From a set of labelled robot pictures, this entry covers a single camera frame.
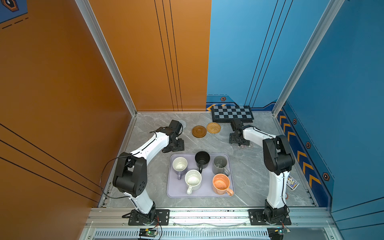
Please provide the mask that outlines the woven rattan round coaster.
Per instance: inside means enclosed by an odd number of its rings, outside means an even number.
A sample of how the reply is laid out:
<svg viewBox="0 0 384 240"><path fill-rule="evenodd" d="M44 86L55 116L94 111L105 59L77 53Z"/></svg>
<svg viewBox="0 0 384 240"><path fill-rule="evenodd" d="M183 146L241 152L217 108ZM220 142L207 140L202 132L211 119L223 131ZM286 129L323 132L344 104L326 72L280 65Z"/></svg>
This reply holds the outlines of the woven rattan round coaster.
<svg viewBox="0 0 384 240"><path fill-rule="evenodd" d="M209 123L207 124L207 132L211 134L218 134L221 131L221 126L218 123Z"/></svg>

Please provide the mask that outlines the brown wooden round coaster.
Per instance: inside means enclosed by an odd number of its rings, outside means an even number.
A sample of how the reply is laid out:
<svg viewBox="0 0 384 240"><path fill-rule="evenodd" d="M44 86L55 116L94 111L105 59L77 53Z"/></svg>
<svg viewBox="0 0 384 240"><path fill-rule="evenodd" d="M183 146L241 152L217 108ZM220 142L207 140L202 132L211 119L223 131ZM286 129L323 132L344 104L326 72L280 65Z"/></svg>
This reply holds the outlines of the brown wooden round coaster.
<svg viewBox="0 0 384 240"><path fill-rule="evenodd" d="M192 129L192 134L195 138L203 138L207 134L207 129L204 126L195 126Z"/></svg>

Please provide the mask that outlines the pink cherry blossom coaster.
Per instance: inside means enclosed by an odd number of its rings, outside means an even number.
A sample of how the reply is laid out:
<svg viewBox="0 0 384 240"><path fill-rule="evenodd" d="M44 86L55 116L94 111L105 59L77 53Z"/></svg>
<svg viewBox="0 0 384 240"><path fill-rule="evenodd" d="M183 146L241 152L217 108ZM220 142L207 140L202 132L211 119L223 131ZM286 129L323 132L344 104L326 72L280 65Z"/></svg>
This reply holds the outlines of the pink cherry blossom coaster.
<svg viewBox="0 0 384 240"><path fill-rule="evenodd" d="M253 148L253 144L250 143L249 145L238 145L237 148L238 148L238 149L241 149L241 150L244 150L244 149L252 149L252 148Z"/></svg>

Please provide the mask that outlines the clear glass round coaster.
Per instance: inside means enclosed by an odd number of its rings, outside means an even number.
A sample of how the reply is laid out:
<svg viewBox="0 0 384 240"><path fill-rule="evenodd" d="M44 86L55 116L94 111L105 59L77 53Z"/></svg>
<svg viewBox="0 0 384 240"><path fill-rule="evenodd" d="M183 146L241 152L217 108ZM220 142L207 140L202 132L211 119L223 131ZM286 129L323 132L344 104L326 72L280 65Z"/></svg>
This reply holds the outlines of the clear glass round coaster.
<svg viewBox="0 0 384 240"><path fill-rule="evenodd" d="M178 120L179 123L182 124L183 128L185 129L187 127L187 123L183 120Z"/></svg>

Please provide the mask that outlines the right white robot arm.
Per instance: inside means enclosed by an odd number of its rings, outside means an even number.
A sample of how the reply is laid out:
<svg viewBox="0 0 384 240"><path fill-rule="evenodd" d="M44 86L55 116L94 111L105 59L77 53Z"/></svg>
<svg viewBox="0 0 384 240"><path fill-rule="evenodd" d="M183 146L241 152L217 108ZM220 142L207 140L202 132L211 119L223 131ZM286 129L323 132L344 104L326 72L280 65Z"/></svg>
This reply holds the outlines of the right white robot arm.
<svg viewBox="0 0 384 240"><path fill-rule="evenodd" d="M269 171L269 193L265 201L263 221L270 224L290 225L290 209L286 203L287 181L295 164L295 155L285 135L272 135L247 125L239 119L231 121L234 131L229 143L248 146L250 142L263 148L264 164Z"/></svg>

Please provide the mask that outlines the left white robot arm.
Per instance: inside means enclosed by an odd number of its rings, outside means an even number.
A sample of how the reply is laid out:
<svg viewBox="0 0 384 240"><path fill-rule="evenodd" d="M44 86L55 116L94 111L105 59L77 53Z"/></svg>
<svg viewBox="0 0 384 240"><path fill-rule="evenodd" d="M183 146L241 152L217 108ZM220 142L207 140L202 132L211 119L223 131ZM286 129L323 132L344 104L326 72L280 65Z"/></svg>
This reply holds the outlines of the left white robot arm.
<svg viewBox="0 0 384 240"><path fill-rule="evenodd" d="M138 149L119 155L113 186L134 204L135 209L129 214L133 220L145 225L155 221L156 204L146 191L147 166L159 152L183 151L185 149L184 140L179 138L182 132L182 123L172 120L169 126L152 131L153 136Z"/></svg>

